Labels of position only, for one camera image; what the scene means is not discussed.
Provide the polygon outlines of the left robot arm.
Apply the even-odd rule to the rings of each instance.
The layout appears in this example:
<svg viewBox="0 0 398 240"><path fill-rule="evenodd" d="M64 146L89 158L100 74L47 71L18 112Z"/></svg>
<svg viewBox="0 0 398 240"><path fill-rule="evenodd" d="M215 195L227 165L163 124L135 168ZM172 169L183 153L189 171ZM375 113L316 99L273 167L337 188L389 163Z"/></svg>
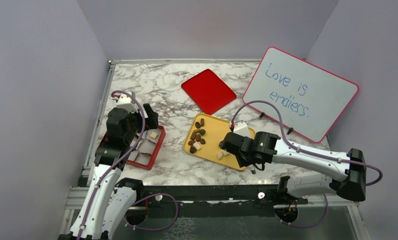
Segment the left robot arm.
<svg viewBox="0 0 398 240"><path fill-rule="evenodd" d="M148 103L134 111L115 107L108 113L106 128L81 210L60 240L109 240L128 208L144 199L142 181L120 176L144 132L158 128L158 113Z"/></svg>

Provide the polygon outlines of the white square chocolate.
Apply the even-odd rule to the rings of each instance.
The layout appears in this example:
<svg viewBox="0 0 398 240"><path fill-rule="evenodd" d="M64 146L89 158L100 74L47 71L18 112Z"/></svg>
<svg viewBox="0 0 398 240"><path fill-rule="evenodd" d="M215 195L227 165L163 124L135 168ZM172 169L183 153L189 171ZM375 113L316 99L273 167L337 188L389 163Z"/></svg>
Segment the white square chocolate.
<svg viewBox="0 0 398 240"><path fill-rule="evenodd" d="M152 138L152 139L156 139L157 137L158 137L158 133L156 133L156 132L152 132L151 134L150 134L150 137Z"/></svg>

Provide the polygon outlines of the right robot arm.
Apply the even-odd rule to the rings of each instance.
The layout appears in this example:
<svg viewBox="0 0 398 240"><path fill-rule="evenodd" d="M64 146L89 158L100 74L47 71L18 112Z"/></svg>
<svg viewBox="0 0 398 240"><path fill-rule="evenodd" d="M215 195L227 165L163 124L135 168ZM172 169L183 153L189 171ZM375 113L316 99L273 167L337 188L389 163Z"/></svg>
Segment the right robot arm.
<svg viewBox="0 0 398 240"><path fill-rule="evenodd" d="M363 153L358 149L331 152L300 147L263 131L257 132L254 138L229 132L220 142L220 147L234 155L241 167L276 163L313 171L312 174L280 178L275 197L283 204L322 194L336 194L354 202L366 200L366 167Z"/></svg>

